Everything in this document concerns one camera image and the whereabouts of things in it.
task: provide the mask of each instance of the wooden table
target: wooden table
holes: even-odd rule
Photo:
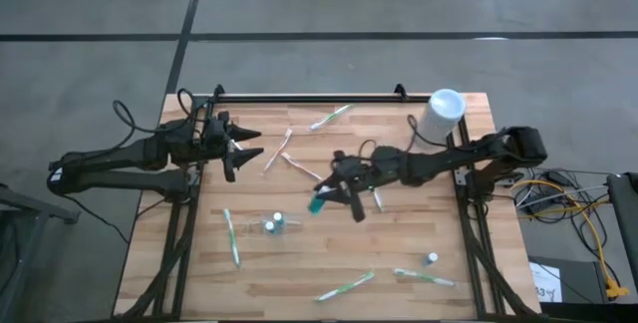
[[[493,132],[486,94],[466,94],[472,139]],[[307,210],[315,178],[278,158],[266,175],[266,162],[287,128],[293,136],[285,151],[306,167],[327,176],[333,151],[355,154],[366,139],[405,148],[411,131],[406,115],[418,117],[424,104],[357,104],[318,132],[308,127],[340,105],[232,104],[232,119],[260,138],[241,143],[264,154],[223,178],[221,163],[205,167],[183,301],[184,319],[464,319],[476,318],[453,182],[448,172],[418,188],[397,182],[379,189],[386,211],[379,213],[371,194],[361,193],[367,218],[355,223],[350,209],[329,202],[318,216]],[[164,103],[161,121],[184,117],[174,95]],[[364,149],[369,153],[372,146]],[[140,209],[159,196],[145,192]],[[230,253],[222,210],[230,209],[237,233],[241,269]],[[254,222],[262,213],[281,210],[302,222],[281,236],[263,235]],[[170,206],[163,203],[138,219],[127,257],[115,313],[126,311],[160,267]],[[511,287],[539,311],[524,243],[511,201],[496,199],[487,217],[496,264]],[[436,252],[439,261],[424,268]],[[395,267],[421,270],[454,280],[454,288],[397,278]],[[329,301],[313,298],[368,270],[375,278]],[[485,300],[488,283],[481,273]],[[166,306],[172,301],[169,285]]]

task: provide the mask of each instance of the concrete floor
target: concrete floor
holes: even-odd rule
[[[193,32],[638,30],[636,0],[200,0]],[[188,0],[0,0],[0,34],[178,33]],[[232,93],[487,92],[499,127],[541,130],[546,166],[636,170],[635,40],[191,43],[179,87]],[[47,164],[103,148],[157,123],[176,43],[0,43],[0,181],[70,206],[45,187]],[[604,176],[582,176],[599,184]],[[140,194],[92,189],[77,197],[131,229]],[[605,257],[637,302],[610,207]],[[521,223],[528,253],[591,261],[572,227]],[[126,247],[82,215],[52,221],[29,278],[24,321],[108,317]]]

